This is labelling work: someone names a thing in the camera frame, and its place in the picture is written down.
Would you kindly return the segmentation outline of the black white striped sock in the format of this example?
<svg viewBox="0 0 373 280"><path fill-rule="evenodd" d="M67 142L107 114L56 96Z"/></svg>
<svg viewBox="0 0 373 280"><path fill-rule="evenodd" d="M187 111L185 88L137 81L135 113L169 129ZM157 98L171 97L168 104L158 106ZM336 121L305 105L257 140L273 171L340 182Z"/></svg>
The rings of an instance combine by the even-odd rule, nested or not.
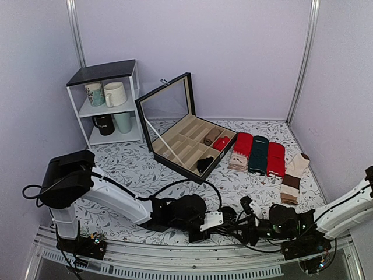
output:
<svg viewBox="0 0 373 280"><path fill-rule="evenodd" d="M230 206L224 206L220 209L223 214L223 224L216 227L216 232L223 236L229 236L235 230L238 230L238 225L246 222L247 218L237 218L236 211Z"/></svg>

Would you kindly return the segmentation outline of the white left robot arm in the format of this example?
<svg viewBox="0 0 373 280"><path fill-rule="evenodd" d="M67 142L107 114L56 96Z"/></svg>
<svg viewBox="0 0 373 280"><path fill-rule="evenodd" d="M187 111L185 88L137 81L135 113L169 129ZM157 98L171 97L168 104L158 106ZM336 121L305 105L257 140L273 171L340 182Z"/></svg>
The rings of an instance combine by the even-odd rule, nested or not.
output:
<svg viewBox="0 0 373 280"><path fill-rule="evenodd" d="M198 195L179 199L143 198L105 176L95 164L89 150L53 158L48 165L39 200L49 207L59 235L74 253L82 253L86 239L79 234L74 203L87 199L112 209L132 223L157 232L169 228L192 234L191 241L222 223L220 212L207 212L205 201Z"/></svg>

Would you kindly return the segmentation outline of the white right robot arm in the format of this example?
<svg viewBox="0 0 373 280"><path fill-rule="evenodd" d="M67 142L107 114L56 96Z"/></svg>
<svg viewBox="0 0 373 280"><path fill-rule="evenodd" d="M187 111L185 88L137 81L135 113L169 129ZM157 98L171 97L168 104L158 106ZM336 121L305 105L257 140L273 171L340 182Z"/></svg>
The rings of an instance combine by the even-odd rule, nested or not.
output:
<svg viewBox="0 0 373 280"><path fill-rule="evenodd" d="M255 213L260 207L249 196L241 198L240 203L246 217L228 230L240 243L254 246L260 238L286 239L287 244L301 242L306 254L314 254L324 241L337 238L372 214L372 167L365 170L365 178L350 192L304 213L274 204L268 218L263 219Z"/></svg>

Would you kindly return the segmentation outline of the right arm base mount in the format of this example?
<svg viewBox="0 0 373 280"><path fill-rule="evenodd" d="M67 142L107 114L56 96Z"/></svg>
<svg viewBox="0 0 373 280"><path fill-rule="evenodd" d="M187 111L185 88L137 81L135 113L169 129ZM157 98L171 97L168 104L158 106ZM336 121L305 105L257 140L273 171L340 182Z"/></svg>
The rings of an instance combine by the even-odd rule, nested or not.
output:
<svg viewBox="0 0 373 280"><path fill-rule="evenodd" d="M326 270L336 257L337 239L334 239L334 253L331 255L331 240L321 235L303 236L295 240L285 241L281 244L281 252L285 260L308 257L319 254L318 258L299 262L300 268L308 275L318 274Z"/></svg>

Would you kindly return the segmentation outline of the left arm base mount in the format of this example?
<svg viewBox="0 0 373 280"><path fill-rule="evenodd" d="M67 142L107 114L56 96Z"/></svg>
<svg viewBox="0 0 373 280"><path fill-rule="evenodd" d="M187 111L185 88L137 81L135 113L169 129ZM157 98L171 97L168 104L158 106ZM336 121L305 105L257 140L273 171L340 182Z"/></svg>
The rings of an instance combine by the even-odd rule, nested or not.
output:
<svg viewBox="0 0 373 280"><path fill-rule="evenodd" d="M103 240L101 234L93 233L90 236L82 236L80 234L80 222L78 222L78 228L75 230L75 233L77 235L74 239L63 238L59 234L58 227L56 227L56 247L64 252L72 253L75 256L103 260L107 249L107 242Z"/></svg>

